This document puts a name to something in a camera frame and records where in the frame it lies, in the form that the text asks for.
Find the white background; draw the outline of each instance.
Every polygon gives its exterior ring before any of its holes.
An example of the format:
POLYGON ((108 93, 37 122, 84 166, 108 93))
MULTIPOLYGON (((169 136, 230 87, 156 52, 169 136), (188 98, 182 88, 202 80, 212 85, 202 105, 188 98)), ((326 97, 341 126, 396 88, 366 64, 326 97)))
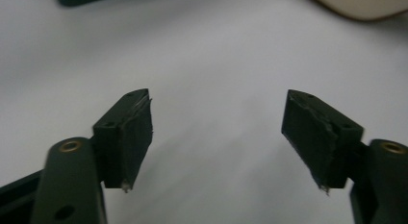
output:
POLYGON ((114 223, 353 223, 280 134, 289 88, 408 144, 408 16, 343 19, 312 0, 0 0, 0 186, 148 87, 154 138, 114 223))

